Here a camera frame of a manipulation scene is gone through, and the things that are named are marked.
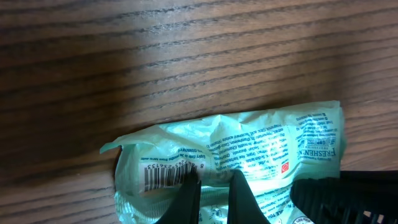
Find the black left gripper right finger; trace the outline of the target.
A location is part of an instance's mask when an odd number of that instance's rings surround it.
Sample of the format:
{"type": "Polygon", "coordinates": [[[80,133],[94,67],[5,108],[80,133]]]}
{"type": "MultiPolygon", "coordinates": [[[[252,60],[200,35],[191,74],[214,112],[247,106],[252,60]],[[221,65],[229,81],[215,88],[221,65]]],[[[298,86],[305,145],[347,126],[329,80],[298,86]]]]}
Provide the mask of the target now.
{"type": "Polygon", "coordinates": [[[227,224],[270,224],[240,170],[234,170],[229,183],[227,224]]]}

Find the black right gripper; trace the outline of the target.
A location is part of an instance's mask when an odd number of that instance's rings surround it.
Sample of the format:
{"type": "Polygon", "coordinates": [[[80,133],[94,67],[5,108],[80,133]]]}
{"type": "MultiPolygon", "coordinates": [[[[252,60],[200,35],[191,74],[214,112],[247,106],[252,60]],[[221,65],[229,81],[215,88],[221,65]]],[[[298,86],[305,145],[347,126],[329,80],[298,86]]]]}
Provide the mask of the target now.
{"type": "Polygon", "coordinates": [[[397,223],[397,171],[341,171],[339,178],[296,180],[290,198],[313,223],[397,223]]]}

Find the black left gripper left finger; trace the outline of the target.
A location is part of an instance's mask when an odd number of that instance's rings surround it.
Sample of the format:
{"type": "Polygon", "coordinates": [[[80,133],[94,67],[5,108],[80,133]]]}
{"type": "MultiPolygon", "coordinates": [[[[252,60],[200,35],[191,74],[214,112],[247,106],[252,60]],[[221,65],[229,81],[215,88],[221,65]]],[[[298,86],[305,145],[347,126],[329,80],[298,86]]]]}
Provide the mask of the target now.
{"type": "Polygon", "coordinates": [[[201,181],[191,171],[185,176],[177,196],[156,224],[198,224],[201,181]]]}

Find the teal snack packet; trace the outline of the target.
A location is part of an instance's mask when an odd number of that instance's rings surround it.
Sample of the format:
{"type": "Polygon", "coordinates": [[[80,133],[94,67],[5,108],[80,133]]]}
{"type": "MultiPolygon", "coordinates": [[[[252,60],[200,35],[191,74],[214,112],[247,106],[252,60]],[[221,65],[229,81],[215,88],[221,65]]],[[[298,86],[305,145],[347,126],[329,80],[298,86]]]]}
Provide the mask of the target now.
{"type": "Polygon", "coordinates": [[[122,223],[155,223],[191,170],[202,181],[200,223],[226,223],[229,180],[240,170],[271,223],[309,223],[291,201],[297,179],[337,178],[346,139],[339,101],[156,124],[105,144],[122,223]]]}

